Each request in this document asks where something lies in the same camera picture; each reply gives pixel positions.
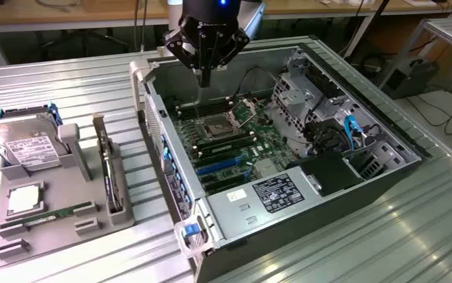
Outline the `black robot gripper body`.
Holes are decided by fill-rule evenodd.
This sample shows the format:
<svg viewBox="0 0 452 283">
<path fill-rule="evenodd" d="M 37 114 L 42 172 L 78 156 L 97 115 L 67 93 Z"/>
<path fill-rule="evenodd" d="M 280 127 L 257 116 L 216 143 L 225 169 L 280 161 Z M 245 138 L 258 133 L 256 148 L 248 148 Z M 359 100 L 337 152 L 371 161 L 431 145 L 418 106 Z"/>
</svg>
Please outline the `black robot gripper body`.
<svg viewBox="0 0 452 283">
<path fill-rule="evenodd" d="M 232 34 L 238 28 L 241 1 L 184 1 L 180 29 L 201 52 L 201 64 L 208 64 L 217 32 Z"/>
</svg>

